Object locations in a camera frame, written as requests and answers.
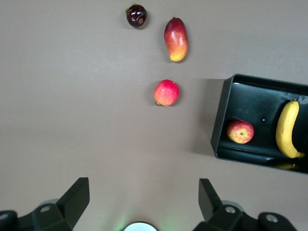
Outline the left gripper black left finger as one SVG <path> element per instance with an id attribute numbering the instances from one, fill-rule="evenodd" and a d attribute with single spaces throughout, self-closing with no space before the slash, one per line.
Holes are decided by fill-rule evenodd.
<path id="1" fill-rule="evenodd" d="M 72 231 L 90 202 L 88 178 L 79 178 L 58 200 L 40 204 L 18 217 L 13 210 L 0 212 L 2 231 Z"/>

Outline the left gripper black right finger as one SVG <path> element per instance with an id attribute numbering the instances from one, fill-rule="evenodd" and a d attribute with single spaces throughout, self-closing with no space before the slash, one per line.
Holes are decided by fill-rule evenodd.
<path id="1" fill-rule="evenodd" d="M 296 231 L 280 214 L 262 212 L 253 218 L 236 205 L 224 204 L 209 179 L 199 179 L 198 203 L 204 221 L 196 231 Z"/>

